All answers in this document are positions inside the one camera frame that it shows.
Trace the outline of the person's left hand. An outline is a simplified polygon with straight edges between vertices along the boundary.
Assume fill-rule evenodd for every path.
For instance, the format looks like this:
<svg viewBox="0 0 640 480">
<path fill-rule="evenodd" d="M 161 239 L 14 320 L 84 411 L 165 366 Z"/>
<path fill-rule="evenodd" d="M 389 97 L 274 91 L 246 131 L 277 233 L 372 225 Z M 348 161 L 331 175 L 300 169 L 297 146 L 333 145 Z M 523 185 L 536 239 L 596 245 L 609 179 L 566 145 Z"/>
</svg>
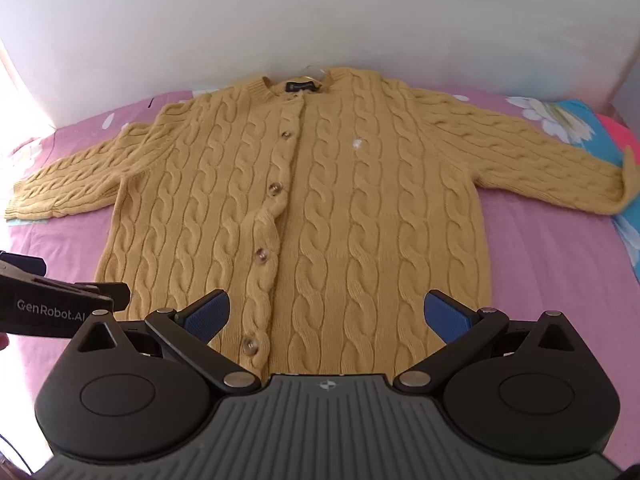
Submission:
<svg viewBox="0 0 640 480">
<path fill-rule="evenodd" d="M 4 350 L 9 345 L 9 337 L 5 333 L 0 334 L 0 351 Z"/>
</svg>

